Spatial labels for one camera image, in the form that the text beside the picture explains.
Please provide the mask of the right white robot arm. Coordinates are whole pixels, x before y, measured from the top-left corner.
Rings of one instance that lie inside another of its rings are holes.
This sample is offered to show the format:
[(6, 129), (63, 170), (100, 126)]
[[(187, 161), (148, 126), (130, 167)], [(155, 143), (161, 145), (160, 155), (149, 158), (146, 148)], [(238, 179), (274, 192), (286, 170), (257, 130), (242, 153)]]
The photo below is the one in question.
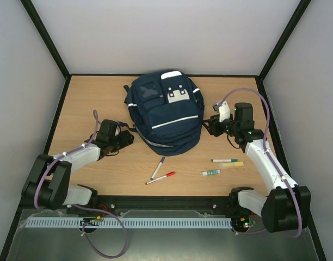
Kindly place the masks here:
[(251, 187), (231, 190), (230, 208), (241, 213), (245, 209), (261, 217), (268, 232), (302, 231), (307, 227), (311, 193), (306, 186), (299, 186), (285, 171), (272, 152), (267, 137), (255, 128), (253, 107), (250, 103), (236, 103), (234, 113), (227, 102), (214, 105), (216, 115), (203, 121), (213, 136), (227, 134), (250, 158), (261, 175), (268, 196)]

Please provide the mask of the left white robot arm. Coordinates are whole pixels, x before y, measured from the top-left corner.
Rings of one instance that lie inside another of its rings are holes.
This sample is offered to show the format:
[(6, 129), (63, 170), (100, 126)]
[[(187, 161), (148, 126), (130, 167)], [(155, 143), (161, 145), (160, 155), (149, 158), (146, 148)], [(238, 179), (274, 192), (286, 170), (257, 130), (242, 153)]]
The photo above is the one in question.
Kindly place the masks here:
[(115, 156), (133, 144), (134, 128), (123, 122), (103, 120), (94, 133), (78, 147), (61, 154), (37, 156), (22, 188), (24, 200), (37, 209), (57, 210), (62, 206), (86, 206), (94, 190), (83, 185), (70, 185), (70, 176), (82, 167), (104, 157)]

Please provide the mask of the navy blue student backpack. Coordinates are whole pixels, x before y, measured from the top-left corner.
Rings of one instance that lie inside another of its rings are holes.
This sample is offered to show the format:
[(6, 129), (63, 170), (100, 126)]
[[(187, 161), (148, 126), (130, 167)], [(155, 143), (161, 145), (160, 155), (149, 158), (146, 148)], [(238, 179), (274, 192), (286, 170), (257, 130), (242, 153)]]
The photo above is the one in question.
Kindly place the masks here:
[(155, 153), (177, 156), (198, 144), (204, 98), (183, 72), (164, 70), (144, 74), (124, 89), (124, 103), (134, 123), (131, 130)]

